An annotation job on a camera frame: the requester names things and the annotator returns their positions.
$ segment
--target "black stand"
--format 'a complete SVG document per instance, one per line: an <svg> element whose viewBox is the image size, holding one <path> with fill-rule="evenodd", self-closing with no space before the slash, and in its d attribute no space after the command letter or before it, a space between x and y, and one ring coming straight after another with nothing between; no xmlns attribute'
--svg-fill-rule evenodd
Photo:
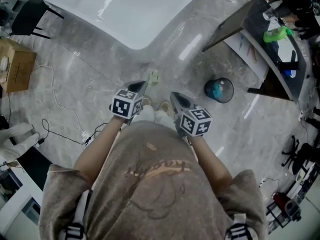
<svg viewBox="0 0 320 240"><path fill-rule="evenodd" d="M289 163L289 166L290 166L290 164L291 164L291 162L293 161L293 160L295 160L295 158L297 157L297 149L298 149L298 146L299 146L299 140L297 139L296 140L296 137L294 136L294 135L292 135L291 136L292 137L292 139L293 139L293 143L292 143L292 148L291 148L291 150L289 151L289 152L283 152L282 151L282 154L283 155L289 155L289 157L288 157L288 159L285 161L285 163L282 163L281 164L281 166L282 167L285 167L286 165L287 165L287 163Z"/></svg>
<svg viewBox="0 0 320 240"><path fill-rule="evenodd" d="M285 217L286 219L288 219L287 223L285 225L283 225L280 220L278 219L278 217L272 212L272 210L270 209L271 206L274 206L276 203L272 202L271 204L269 204L266 209L268 210L269 213L271 213L272 217L275 219L275 221L279 224L279 226L283 229L286 225L289 224L289 222L291 221L290 217L287 216Z"/></svg>
<svg viewBox="0 0 320 240"><path fill-rule="evenodd" d="M35 36L38 36L38 37L41 37L41 38L50 39L49 36L46 36L46 35L43 35L43 34L38 34L38 33L35 33L35 32L32 32L31 34L32 34L32 35L35 35Z"/></svg>
<svg viewBox="0 0 320 240"><path fill-rule="evenodd" d="M64 19L65 17L63 17L61 14L57 13L55 10L52 10L50 7L47 9L49 12L59 16L61 19Z"/></svg>

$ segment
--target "marble floor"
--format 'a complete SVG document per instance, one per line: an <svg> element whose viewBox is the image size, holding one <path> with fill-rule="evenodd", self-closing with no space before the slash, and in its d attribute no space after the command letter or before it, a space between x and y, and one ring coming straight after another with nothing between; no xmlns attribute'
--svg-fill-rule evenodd
<svg viewBox="0 0 320 240"><path fill-rule="evenodd" d="M117 88L128 81L147 80L157 69L160 82L146 94L155 106L168 99L170 92L178 91L206 107L213 116L213 127L205 139L232 175L252 169L258 183L268 177L280 179L281 185L292 181L281 167L285 159L281 151L291 144L291 135L296 135L300 143L312 143L315 138L314 128L309 125L303 128L298 122L300 110L311 113L318 100L312 74L304 81L297 105L247 93L248 87L259 86L261 82L224 42L201 52L217 25L246 1L199 0L192 14L181 22L150 63L135 61L118 41L65 11L61 11L64 20L47 12L39 24L52 37L50 40L12 37L37 53L37 65L29 89L10 93L11 124L29 122L45 137L47 132L42 126L45 118L52 131L78 142L82 140L82 131L76 131L79 127L73 123L77 121L75 114L55 102L51 88L53 70L39 65L54 69L53 87L58 104L75 111L82 129L89 134L111 118L108 107ZM193 42L199 35L200 40ZM310 52L305 42L300 42L300 46L309 74ZM229 103L220 104L204 95L203 86L212 75L232 81L235 92ZM1 99L1 113L9 116L7 95ZM72 167L84 146L49 134L38 149L53 163ZM276 181L263 184L261 191L266 203L277 188Z"/></svg>

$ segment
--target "printed graphic on shirt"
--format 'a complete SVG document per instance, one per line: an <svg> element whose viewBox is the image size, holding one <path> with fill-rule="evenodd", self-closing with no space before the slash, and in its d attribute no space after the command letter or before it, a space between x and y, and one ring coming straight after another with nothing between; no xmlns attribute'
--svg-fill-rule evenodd
<svg viewBox="0 0 320 240"><path fill-rule="evenodd" d="M132 205L147 213L151 220L166 218L185 194L185 184L181 178L176 180L176 176L190 171L190 162L184 160L161 160L143 169L138 161L135 169L129 167L124 173L126 177L134 176L137 179L129 189L129 193L136 193L131 196L127 206Z"/></svg>

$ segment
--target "power plug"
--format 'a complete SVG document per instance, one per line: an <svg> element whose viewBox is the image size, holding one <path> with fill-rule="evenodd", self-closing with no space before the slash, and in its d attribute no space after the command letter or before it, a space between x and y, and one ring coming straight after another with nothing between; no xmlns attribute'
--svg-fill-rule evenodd
<svg viewBox="0 0 320 240"><path fill-rule="evenodd" d="M87 141L87 139L90 138L90 135L86 131L83 131L81 136L82 136L82 141L81 141L82 143L84 143L85 141Z"/></svg>
<svg viewBox="0 0 320 240"><path fill-rule="evenodd" d="M94 141L94 139L93 139L93 138L90 138L90 139L88 140L88 142L85 144L85 146L88 147L89 144L90 144L91 142L93 142L93 141Z"/></svg>

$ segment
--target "person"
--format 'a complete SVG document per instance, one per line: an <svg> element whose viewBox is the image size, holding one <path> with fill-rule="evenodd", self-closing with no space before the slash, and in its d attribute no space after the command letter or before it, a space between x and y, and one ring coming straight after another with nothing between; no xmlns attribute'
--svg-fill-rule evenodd
<svg viewBox="0 0 320 240"><path fill-rule="evenodd" d="M245 170L233 178L201 136L189 137L197 162L170 111L169 101L154 111L145 97L143 110L116 141L125 121L114 116L73 169L51 165L40 238L58 239L82 193L92 188L83 216L88 240L222 240L233 234L264 239L265 209L254 173ZM238 225L241 230L234 230Z"/></svg>
<svg viewBox="0 0 320 240"><path fill-rule="evenodd" d="M313 13L312 0L282 0L283 3L275 10L279 17L284 18L287 23L298 21L309 21Z"/></svg>

